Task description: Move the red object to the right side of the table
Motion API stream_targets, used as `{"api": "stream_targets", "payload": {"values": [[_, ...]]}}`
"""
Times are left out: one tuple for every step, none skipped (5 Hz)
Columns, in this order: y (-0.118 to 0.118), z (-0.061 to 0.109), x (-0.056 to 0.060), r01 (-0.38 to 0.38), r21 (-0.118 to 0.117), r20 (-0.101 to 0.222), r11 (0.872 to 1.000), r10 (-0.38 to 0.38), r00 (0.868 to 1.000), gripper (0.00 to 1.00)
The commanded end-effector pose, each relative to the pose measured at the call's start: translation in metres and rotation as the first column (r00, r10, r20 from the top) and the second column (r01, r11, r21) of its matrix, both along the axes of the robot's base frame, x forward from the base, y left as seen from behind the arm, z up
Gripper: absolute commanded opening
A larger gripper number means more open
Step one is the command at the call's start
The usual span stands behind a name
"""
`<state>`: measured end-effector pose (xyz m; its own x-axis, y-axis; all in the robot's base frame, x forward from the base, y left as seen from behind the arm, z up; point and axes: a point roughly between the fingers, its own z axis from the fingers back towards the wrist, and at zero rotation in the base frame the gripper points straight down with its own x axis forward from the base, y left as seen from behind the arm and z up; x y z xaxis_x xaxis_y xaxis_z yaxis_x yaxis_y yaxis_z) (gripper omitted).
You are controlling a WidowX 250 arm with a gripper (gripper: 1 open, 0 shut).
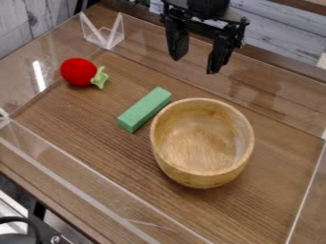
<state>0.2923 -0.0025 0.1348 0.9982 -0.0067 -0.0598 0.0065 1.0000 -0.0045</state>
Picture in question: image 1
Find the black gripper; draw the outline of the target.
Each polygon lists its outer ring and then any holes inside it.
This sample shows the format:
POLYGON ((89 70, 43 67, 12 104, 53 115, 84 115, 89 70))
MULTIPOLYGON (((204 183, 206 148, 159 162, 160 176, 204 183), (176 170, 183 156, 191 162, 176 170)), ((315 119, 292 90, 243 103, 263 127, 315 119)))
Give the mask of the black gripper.
POLYGON ((178 61, 188 52, 190 32, 214 38, 206 73, 218 73, 240 48, 250 20, 230 8, 231 0, 161 0, 168 52, 178 61))

